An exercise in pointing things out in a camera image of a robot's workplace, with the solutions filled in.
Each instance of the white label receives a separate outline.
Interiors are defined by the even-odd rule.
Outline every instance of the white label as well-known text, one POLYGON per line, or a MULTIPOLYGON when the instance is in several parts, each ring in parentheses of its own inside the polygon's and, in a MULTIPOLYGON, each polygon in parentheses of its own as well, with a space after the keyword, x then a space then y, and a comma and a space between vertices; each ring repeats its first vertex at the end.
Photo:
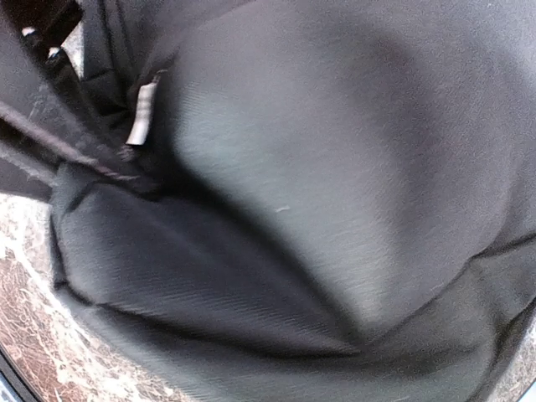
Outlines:
POLYGON ((149 134, 152 120, 152 107, 154 96, 157 92, 158 81, 140 87, 137 95, 136 119, 128 136, 126 143, 128 145, 143 145, 149 134))

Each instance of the marble surface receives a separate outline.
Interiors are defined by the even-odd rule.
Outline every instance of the marble surface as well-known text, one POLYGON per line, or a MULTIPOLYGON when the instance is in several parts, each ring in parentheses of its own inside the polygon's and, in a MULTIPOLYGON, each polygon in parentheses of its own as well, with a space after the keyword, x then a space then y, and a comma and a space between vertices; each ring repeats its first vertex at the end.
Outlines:
MULTIPOLYGON (((81 71, 81 35, 66 48, 81 71)), ((42 395, 61 401, 187 401, 180 390, 114 353, 49 289, 48 207, 0 194, 0 343, 42 395)), ((489 402, 515 402, 536 378, 536 326, 489 402)))

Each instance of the shoulder strap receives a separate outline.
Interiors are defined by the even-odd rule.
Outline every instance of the shoulder strap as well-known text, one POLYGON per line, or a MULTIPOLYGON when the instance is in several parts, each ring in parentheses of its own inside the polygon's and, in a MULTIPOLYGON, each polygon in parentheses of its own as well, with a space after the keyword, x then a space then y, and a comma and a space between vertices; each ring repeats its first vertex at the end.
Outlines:
MULTIPOLYGON (((0 159, 11 166, 0 190, 12 192, 5 176, 21 171, 49 187, 59 164, 69 161, 138 193, 153 192, 157 184, 99 123, 67 54, 56 47, 80 21, 76 2, 0 4, 0 159)), ((38 197, 25 182, 17 193, 38 197)))

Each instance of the black fabric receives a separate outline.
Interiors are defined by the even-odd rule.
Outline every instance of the black fabric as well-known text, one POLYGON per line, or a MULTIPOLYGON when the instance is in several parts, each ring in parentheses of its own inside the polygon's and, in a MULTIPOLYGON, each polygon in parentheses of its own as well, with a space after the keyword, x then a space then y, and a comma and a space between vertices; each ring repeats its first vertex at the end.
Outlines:
POLYGON ((122 142, 100 124, 67 54, 58 49, 44 57, 48 50, 39 32, 23 36, 3 8, 0 17, 0 157, 18 168, 30 166, 8 155, 10 146, 48 165, 48 172, 59 160, 77 162, 139 193, 155 191, 158 183, 121 156, 122 142))
POLYGON ((133 110, 126 103, 126 92, 134 77, 121 76, 117 60, 130 58, 124 46, 121 25, 110 23, 106 6, 113 2, 98 1, 85 10, 84 77, 82 85, 93 100, 100 117, 111 130, 111 136, 126 140, 132 124, 133 110))
POLYGON ((48 202, 51 188, 39 178, 6 160, 0 159, 0 192, 48 202))
POLYGON ((75 0, 3 0, 0 7, 18 31, 37 29, 48 47, 61 46, 82 19, 75 0))
POLYGON ((86 87, 126 127, 167 70, 167 193, 61 168, 70 308, 201 400, 485 400, 536 297, 536 5, 125 3, 86 87))

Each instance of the black backpack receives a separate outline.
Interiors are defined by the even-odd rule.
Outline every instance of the black backpack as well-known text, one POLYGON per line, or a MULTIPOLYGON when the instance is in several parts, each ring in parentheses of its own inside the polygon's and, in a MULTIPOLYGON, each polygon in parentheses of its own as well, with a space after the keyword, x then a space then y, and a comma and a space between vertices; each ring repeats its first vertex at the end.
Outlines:
POLYGON ((197 400, 486 400, 536 297, 535 4, 88 1, 81 81, 76 3, 23 4, 0 188, 78 319, 197 400))

